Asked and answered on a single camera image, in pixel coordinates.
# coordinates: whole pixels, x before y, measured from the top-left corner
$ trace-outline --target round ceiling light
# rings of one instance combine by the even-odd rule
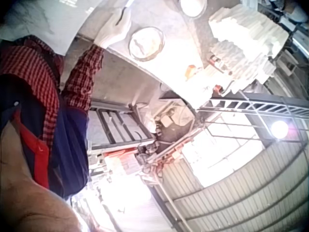
[[[182,11],[189,17],[198,17],[204,13],[207,0],[179,0]]]
[[[277,139],[283,139],[289,132],[289,126],[284,121],[277,121],[271,125],[270,130]]]
[[[130,55],[138,61],[149,61],[162,52],[164,34],[155,27],[146,27],[136,31],[129,42]]]

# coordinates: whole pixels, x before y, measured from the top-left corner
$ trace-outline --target red overall strap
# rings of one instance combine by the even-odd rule
[[[14,113],[14,119],[18,125],[20,136],[27,147],[34,153],[34,180],[39,185],[49,189],[48,184],[48,146],[29,131],[20,120],[20,110]]]

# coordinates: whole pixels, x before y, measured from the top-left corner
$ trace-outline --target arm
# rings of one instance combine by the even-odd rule
[[[62,97],[67,106],[88,112],[94,76],[102,68],[103,51],[103,48],[92,45],[78,59],[62,91]]]
[[[78,60],[66,82],[62,96],[68,106],[88,111],[91,104],[94,76],[102,68],[103,49],[123,40],[131,27],[131,12],[118,9],[102,27],[94,45]]]

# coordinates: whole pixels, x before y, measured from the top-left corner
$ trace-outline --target person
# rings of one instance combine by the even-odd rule
[[[103,51],[124,39],[130,26],[130,10],[117,10],[78,59],[62,92],[64,58],[47,44],[30,35],[1,46],[0,210],[15,230],[80,231],[61,199],[87,184],[94,76]]]

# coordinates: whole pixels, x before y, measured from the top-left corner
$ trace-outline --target white glove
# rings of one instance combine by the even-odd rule
[[[117,9],[111,18],[102,27],[94,44],[106,49],[111,44],[123,40],[131,27],[131,11],[126,8],[121,21],[117,24],[122,14],[122,9]]]

